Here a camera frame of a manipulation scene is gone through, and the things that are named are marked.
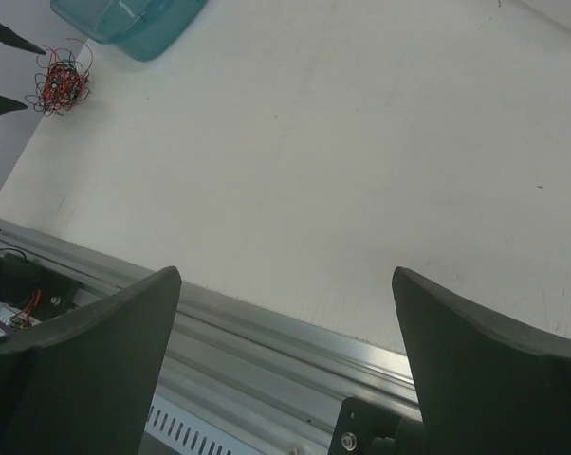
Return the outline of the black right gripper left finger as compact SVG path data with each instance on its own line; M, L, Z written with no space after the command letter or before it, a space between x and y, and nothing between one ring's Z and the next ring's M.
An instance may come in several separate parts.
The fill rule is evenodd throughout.
M165 267L0 337L0 454L136 454L175 319Z

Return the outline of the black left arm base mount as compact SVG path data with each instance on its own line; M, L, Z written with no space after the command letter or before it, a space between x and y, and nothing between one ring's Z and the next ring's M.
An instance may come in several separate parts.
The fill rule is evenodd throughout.
M0 247L0 302L39 320L53 319L74 306L80 284L33 262L21 250Z

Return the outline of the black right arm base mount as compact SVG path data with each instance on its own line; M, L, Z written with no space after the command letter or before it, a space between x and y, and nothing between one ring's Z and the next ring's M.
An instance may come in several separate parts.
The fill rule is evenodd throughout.
M355 397L342 401L329 455L426 453L422 422Z

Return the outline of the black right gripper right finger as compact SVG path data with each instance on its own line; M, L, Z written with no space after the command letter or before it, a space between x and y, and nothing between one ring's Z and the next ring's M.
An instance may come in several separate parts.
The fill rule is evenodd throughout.
M409 268L396 314L431 454L571 454L571 339Z

